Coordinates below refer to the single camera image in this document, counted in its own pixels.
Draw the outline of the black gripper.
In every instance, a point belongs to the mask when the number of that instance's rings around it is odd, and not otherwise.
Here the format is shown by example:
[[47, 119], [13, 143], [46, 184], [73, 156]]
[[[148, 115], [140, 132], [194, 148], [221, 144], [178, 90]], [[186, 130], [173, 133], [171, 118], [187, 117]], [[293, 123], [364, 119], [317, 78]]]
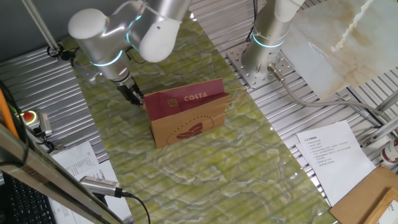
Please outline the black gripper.
[[121, 82], [117, 82], [117, 89], [123, 94], [131, 104], [142, 106], [144, 104], [144, 95], [141, 93], [135, 79], [127, 77]]

